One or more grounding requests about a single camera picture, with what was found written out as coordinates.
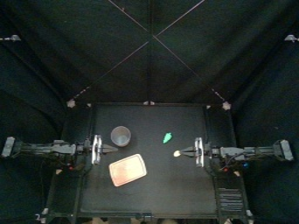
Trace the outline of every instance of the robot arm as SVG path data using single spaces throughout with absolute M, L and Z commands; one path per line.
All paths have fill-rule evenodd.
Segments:
M 100 135 L 95 135 L 92 146 L 88 139 L 84 143 L 77 144 L 65 143 L 63 140 L 55 140 L 53 143 L 47 144 L 35 144 L 23 143 L 9 136 L 5 139 L 1 157 L 16 158 L 20 155 L 55 156 L 59 160 L 63 160 L 61 164 L 73 165 L 76 156 L 91 154 L 91 164 L 99 165 L 100 157 L 115 151 L 117 151 L 117 148 L 101 143 Z
M 270 147 L 220 147 L 211 148 L 210 144 L 203 145 L 202 138 L 195 139 L 195 147 L 177 150 L 173 153 L 175 157 L 184 155 L 190 158 L 196 158 L 196 166 L 204 167 L 204 157 L 218 161 L 220 169 L 230 167 L 236 162 L 248 161 L 256 158 L 274 156 L 280 161 L 294 161 L 294 154 L 290 143 L 286 140 L 279 140 Z

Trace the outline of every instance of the green toy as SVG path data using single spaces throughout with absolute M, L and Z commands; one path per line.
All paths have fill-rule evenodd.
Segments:
M 165 133 L 164 138 L 163 138 L 163 143 L 167 144 L 169 142 L 169 140 L 172 139 L 172 133 Z

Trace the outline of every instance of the black curtain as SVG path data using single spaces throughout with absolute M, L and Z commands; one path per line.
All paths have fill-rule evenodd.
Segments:
M 299 25 L 288 32 L 298 36 Z M 250 207 L 258 223 L 299 220 L 299 43 L 282 41 L 248 80 L 235 101 L 235 124 L 240 146 L 291 143 L 295 161 L 274 159 L 250 164 L 246 183 Z
M 0 13 L 0 37 L 17 34 Z M 0 42 L 0 147 L 7 137 L 27 143 L 60 139 L 63 99 L 23 41 Z M 52 170 L 36 157 L 0 160 L 0 223 L 33 223 L 43 210 Z

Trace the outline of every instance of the green object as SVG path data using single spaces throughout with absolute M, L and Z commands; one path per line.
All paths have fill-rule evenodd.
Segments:
M 163 138 L 163 143 L 167 144 L 169 142 L 169 140 L 172 139 L 172 133 L 165 133 L 164 138 Z

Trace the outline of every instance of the plastic tray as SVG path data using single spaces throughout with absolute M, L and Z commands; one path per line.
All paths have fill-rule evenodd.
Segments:
M 127 157 L 108 166 L 109 176 L 115 186 L 140 179 L 145 174 L 145 163 L 140 154 Z

